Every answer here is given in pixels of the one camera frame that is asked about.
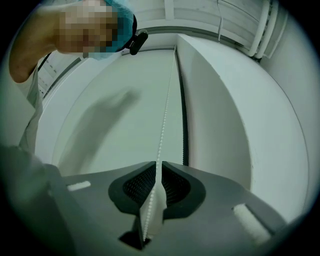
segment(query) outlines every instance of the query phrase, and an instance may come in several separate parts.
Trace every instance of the black border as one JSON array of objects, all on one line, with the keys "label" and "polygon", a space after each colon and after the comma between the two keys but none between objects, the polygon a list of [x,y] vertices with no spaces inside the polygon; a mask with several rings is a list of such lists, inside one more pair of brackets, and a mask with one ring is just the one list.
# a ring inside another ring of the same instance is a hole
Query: black border
[{"label": "black border", "polygon": [[[292,0],[279,0],[280,3],[290,11],[290,13],[296,18],[300,25],[304,28],[306,34],[310,38],[315,52],[319,56],[319,10],[317,8],[316,1],[292,1]],[[36,7],[39,0],[28,1],[4,1],[1,3],[2,15],[0,15],[0,21],[2,24],[2,37],[0,54],[4,55],[7,50],[11,39],[14,34],[29,15],[29,13]],[[21,248],[24,252],[32,252],[33,254],[46,253],[48,255],[48,249],[39,244],[39,241],[24,227],[21,221],[16,217],[8,204],[7,198],[1,186],[1,205],[3,220],[7,225],[3,225],[2,232],[7,234],[2,240],[2,249],[9,250],[10,253],[21,253]],[[288,252],[296,252],[297,250],[303,250],[305,254],[312,254],[313,251],[317,252],[318,248],[318,229],[320,220],[320,198],[318,196],[312,210],[291,234],[291,236],[285,240],[279,248],[270,253],[270,255],[283,255]]]},{"label": "black border", "polygon": [[187,114],[187,105],[186,105],[186,94],[184,81],[182,77],[182,71],[180,66],[179,54],[177,49],[174,49],[174,55],[176,60],[176,65],[178,68],[179,82],[180,82],[180,94],[181,94],[181,107],[182,107],[182,135],[183,135],[183,155],[182,155],[182,164],[184,166],[189,166],[189,130],[188,130],[188,114]]}]

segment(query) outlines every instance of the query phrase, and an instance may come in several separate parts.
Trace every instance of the black mesh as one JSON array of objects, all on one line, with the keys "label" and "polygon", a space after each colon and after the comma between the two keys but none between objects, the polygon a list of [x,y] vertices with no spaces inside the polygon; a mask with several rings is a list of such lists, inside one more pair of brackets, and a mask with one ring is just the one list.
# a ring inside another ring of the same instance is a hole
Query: black mesh
[{"label": "black mesh", "polygon": [[123,185],[124,193],[141,207],[155,184],[156,167],[152,166]]},{"label": "black mesh", "polygon": [[163,165],[162,185],[166,194],[167,207],[184,199],[191,189],[189,181]]}]

